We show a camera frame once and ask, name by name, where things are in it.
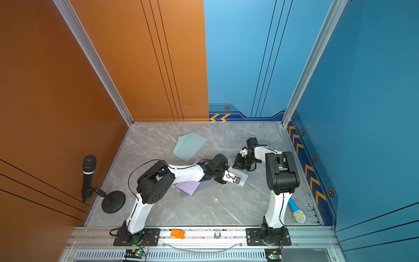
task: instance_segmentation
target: white robot arm segment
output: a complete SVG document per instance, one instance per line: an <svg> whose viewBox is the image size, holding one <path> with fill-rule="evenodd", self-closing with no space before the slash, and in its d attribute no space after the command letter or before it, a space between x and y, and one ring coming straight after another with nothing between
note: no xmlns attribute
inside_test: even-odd
<svg viewBox="0 0 419 262"><path fill-rule="evenodd" d="M174 166L163 161L157 162L137 180L137 199L124 223L129 233L135 234L144 229L145 220L154 203L164 196L172 184L205 181L213 177L221 184L235 182L234 175L228 172L227 163L227 158L221 154L208 163L200 162L194 166Z"/></svg>

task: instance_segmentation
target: aluminum frame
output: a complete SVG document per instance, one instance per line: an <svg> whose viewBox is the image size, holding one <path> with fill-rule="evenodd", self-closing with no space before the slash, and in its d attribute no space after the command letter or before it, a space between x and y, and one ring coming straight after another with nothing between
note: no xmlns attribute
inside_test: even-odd
<svg viewBox="0 0 419 262"><path fill-rule="evenodd" d="M301 73L300 79L295 87L294 93L291 96L291 100L287 106L287 110L282 118L282 126L286 127L291 119L292 114L297 108L298 102L300 102L301 96L304 93L305 88L320 60L321 55L330 39L330 36L335 29L335 26L342 14L343 9L348 0L333 0L330 9L326 15L323 25L318 33L316 42L314 43L313 49L311 50L310 56L308 57L307 63Z"/></svg>
<svg viewBox="0 0 419 262"><path fill-rule="evenodd" d="M79 18L77 17L76 12L73 9L69 0L54 0L55 5L57 6L59 12L63 16L65 22L85 53L87 59L89 59L90 64L98 75L99 79L102 81L102 84L105 86L106 90L109 93L109 96L112 98L112 101L115 103L118 108L121 116L124 118L128 126L134 123L130 112L128 111L127 106L122 100L121 95L115 87L108 71L105 68L99 54L97 53L95 47L93 46L92 41L87 35L86 31L83 28Z"/></svg>

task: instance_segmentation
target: metal bracket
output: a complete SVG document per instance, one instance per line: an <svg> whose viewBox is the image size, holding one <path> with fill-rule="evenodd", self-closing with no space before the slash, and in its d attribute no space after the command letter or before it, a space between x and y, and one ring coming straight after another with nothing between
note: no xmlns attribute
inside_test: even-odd
<svg viewBox="0 0 419 262"><path fill-rule="evenodd" d="M159 228L145 228L144 230L131 235L131 242L137 243L138 246L144 246L146 244L145 238L148 240L148 246L157 246L160 237ZM124 231L122 228L118 229L115 237L114 246L130 246L124 239Z"/></svg>
<svg viewBox="0 0 419 262"><path fill-rule="evenodd" d="M246 228L248 246L291 246L291 238L288 229L282 234L278 241L273 245L266 244L262 239L262 230L260 228Z"/></svg>

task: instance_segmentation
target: gray marble floor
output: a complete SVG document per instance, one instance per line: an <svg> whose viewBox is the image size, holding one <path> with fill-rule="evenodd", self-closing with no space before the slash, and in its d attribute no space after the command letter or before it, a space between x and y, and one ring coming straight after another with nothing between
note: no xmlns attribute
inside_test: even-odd
<svg viewBox="0 0 419 262"><path fill-rule="evenodd" d="M173 154L178 137L194 131L208 141L191 159L184 162ZM112 170L106 177L102 189L105 192L123 191L127 200L124 207L106 214L101 209L99 198L92 207L87 226L120 226L129 216L135 196L128 190L129 174L137 166L152 159L166 160L174 165L192 164L196 158L212 159L222 153L229 165L234 163L238 151L246 145L246 140L256 137L259 144L284 150L276 123L223 122L223 123L179 123L179 124L134 124L130 127ZM135 192L136 180L153 163L139 168L129 181ZM246 172L249 175L243 188L236 184L221 185L214 180L203 182L196 192L189 196L174 185L166 195L154 204L146 221L146 226L175 225L259 225L268 210L270 191L266 184L265 164ZM304 190L297 188L293 194L295 203L303 210L307 205ZM287 208L285 224L298 224Z"/></svg>

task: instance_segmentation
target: paper scrap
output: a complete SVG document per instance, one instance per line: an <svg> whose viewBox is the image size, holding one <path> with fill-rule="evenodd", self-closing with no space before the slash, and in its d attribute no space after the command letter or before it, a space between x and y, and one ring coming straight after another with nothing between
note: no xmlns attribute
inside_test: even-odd
<svg viewBox="0 0 419 262"><path fill-rule="evenodd" d="M173 154L183 161L189 162L206 141L205 138L195 134L195 132L183 135L179 138Z"/></svg>

